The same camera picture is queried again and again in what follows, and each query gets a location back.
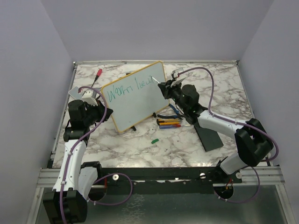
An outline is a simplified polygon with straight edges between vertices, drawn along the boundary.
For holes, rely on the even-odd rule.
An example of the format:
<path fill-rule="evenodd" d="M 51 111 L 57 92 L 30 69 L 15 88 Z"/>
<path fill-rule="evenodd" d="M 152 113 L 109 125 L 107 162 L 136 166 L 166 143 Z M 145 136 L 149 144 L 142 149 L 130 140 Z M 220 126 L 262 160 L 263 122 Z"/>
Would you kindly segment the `yellow framed whiteboard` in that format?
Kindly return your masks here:
<path fill-rule="evenodd" d="M 112 119 L 118 132 L 124 132 L 158 113 L 169 105 L 157 83 L 165 82 L 164 65 L 161 61 L 150 64 L 129 75 L 112 81 L 101 88 L 101 94 L 112 109 Z"/>

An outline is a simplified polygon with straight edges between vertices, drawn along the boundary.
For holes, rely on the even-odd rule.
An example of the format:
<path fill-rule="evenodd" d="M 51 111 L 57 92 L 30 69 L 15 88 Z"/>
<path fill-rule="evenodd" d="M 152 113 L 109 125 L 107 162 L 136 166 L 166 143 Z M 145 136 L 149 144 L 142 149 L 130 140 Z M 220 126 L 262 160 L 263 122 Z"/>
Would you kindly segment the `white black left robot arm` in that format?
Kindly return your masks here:
<path fill-rule="evenodd" d="M 76 99 L 68 104 L 70 119 L 64 130 L 64 157 L 56 183 L 45 193 L 43 204 L 52 224 L 82 223 L 87 217 L 87 198 L 92 184 L 103 180 L 99 161 L 82 162 L 91 134 L 113 113 L 99 100 L 91 104 Z"/>

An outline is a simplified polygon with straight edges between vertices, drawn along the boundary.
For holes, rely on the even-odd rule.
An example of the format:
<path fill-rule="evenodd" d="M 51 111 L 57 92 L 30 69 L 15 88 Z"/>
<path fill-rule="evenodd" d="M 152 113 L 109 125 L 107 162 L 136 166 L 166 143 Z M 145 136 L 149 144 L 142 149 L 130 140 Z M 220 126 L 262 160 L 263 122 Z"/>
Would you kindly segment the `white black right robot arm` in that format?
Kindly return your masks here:
<path fill-rule="evenodd" d="M 226 182 L 235 171 L 257 166 L 273 149 L 274 141 L 257 119 L 237 121 L 222 117 L 199 103 L 199 93 L 194 85 L 182 85 L 175 80 L 157 84 L 165 99 L 172 99 L 186 121 L 210 129 L 235 140 L 237 152 L 218 164 L 215 179 Z"/>

